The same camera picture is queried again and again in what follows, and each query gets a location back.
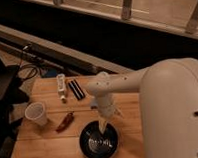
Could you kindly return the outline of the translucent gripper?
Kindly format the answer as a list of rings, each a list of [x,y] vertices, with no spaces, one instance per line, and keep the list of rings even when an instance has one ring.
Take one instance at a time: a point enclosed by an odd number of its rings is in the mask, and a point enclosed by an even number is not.
[[[107,126],[107,121],[111,119],[113,115],[115,115],[116,112],[110,112],[110,113],[103,113],[101,112],[99,114],[99,130],[101,133],[104,133],[106,126]]]

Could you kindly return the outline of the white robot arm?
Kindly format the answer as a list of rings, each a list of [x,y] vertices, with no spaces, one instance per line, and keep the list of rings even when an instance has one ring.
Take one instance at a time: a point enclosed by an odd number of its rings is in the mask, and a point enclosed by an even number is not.
[[[198,60],[175,58],[119,74],[100,72],[86,86],[99,115],[117,112],[114,93],[138,93],[146,158],[198,158]]]

